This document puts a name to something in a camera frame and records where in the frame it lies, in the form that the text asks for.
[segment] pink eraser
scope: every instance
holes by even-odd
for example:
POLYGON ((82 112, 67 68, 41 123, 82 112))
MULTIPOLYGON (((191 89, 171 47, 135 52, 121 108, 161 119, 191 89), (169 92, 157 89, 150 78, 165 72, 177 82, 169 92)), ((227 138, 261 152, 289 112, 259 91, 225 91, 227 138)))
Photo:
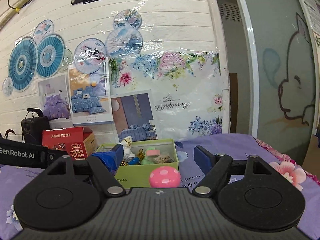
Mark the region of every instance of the pink eraser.
POLYGON ((160 155, 160 150, 148 150, 146 151, 146 156, 158 156, 160 155))
POLYGON ((181 175, 177 169, 170 166, 162 166, 153 170, 149 176, 151 187, 179 187, 181 175))

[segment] green box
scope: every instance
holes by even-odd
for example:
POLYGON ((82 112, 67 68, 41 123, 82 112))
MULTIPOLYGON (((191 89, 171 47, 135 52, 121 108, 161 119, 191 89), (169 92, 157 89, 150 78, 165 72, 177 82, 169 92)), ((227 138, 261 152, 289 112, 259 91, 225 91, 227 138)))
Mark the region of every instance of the green box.
MULTIPOLYGON (((102 144, 97 152, 109 151, 115 145, 115 143, 102 144)), ((150 187, 150 173, 161 166, 171 166, 179 170, 179 161, 173 139, 133 142, 131 151, 137 155, 140 149, 143 149, 143 152, 145 152, 149 147, 155 147, 156 150, 160 150, 161 155, 169 155, 174 163, 120 166, 115 178, 125 189, 130 189, 131 187, 150 187)))

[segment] cartoon eye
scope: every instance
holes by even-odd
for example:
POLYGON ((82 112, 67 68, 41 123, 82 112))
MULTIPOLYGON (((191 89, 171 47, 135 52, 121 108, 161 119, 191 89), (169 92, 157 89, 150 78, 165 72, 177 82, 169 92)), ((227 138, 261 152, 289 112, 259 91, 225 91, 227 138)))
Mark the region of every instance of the cartoon eye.
POLYGON ((294 79, 295 79, 296 81, 298 81, 298 83, 299 83, 298 88, 299 88, 299 89, 302 89, 302 88, 301 88, 301 80, 300 80, 300 78, 299 78, 298 76, 294 76, 294 79))

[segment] black speaker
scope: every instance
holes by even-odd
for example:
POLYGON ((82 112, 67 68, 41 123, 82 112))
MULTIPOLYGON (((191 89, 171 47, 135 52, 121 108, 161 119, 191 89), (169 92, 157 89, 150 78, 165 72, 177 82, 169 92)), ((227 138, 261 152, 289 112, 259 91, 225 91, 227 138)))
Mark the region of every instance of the black speaker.
POLYGON ((22 134, 25 143, 42 145, 42 131, 50 130, 49 120, 40 109, 27 109, 28 112, 36 112, 39 117, 23 119, 21 121, 22 134))

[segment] white plush toy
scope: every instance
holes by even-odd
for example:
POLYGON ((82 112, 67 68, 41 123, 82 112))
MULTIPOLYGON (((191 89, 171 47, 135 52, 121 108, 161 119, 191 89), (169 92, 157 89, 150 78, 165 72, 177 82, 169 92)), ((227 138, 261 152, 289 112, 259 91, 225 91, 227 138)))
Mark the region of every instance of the white plush toy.
POLYGON ((135 154, 130 150, 132 147, 132 137, 127 136, 121 141, 121 144, 123 145, 123 160, 128 163, 135 157, 135 154))

